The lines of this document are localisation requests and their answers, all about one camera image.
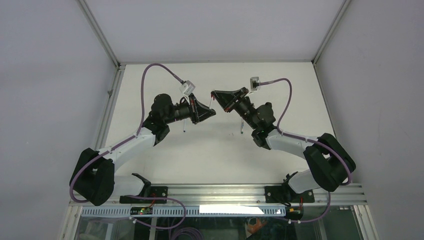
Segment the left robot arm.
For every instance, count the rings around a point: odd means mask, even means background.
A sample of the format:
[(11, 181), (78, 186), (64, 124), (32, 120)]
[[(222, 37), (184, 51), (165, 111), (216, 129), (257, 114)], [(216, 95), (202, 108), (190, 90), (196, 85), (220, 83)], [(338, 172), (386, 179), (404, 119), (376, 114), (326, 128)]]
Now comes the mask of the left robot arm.
[(190, 119), (196, 125), (215, 115), (214, 109), (199, 102), (192, 93), (179, 103), (173, 103), (168, 94), (158, 94), (135, 133), (113, 146), (99, 150), (86, 148), (81, 152), (69, 182), (71, 199), (100, 206), (114, 196), (125, 203), (135, 200), (145, 203), (154, 198), (149, 180), (138, 173), (117, 175), (117, 169), (142, 151), (158, 145), (170, 132), (171, 123)]

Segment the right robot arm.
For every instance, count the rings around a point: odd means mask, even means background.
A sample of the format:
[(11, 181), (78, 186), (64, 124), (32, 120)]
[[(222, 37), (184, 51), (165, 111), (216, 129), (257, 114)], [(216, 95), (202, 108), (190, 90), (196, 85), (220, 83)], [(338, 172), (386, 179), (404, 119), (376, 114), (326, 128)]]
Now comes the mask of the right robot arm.
[(272, 103), (255, 107), (248, 93), (243, 87), (213, 90), (211, 96), (226, 113), (235, 111), (252, 128), (251, 136), (258, 147), (289, 153), (308, 165), (307, 170), (286, 175), (281, 186), (270, 191), (276, 201), (294, 203), (308, 191), (321, 188), (332, 193), (351, 183), (356, 163), (332, 134), (311, 137), (280, 130), (274, 124)]

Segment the orange object below table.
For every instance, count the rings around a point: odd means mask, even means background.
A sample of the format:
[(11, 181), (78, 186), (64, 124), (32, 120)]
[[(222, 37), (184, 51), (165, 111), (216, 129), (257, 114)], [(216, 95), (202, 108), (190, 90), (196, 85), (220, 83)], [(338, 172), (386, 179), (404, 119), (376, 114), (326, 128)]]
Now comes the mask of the orange object below table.
[(264, 218), (252, 217), (247, 220), (245, 228), (246, 231), (252, 235), (265, 227), (267, 223), (268, 221)]

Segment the aluminium frame rail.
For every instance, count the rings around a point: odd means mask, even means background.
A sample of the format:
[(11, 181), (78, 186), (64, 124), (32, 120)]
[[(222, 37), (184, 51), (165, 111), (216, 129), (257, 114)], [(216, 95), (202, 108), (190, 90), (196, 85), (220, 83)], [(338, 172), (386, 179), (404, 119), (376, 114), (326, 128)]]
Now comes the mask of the aluminium frame rail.
[[(168, 198), (179, 200), (186, 206), (198, 205), (265, 205), (265, 186), (280, 184), (152, 184), (168, 187)], [(358, 183), (340, 186), (330, 194), (322, 188), (312, 190), (313, 203), (304, 206), (325, 206), (330, 200), (332, 206), (367, 205), (368, 201), (362, 186)]]

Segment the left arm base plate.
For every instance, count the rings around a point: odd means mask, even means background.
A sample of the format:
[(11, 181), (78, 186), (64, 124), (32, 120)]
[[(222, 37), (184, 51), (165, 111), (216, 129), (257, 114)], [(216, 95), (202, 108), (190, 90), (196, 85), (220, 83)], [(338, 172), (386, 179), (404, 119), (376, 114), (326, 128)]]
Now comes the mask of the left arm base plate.
[(166, 204), (166, 199), (153, 199), (153, 198), (167, 198), (168, 197), (167, 186), (148, 186), (145, 187), (137, 197), (143, 197), (147, 199), (138, 199), (129, 196), (120, 196), (120, 204)]

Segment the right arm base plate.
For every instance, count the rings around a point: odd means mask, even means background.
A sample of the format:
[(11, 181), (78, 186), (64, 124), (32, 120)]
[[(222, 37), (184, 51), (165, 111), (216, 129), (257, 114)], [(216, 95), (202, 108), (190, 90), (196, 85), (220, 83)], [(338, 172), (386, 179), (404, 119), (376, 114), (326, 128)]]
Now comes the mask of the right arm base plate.
[(282, 203), (282, 204), (300, 204), (314, 203), (315, 196), (312, 190), (307, 190), (302, 193), (296, 193), (288, 186), (283, 185), (268, 185), (264, 187), (264, 196), (267, 204)]

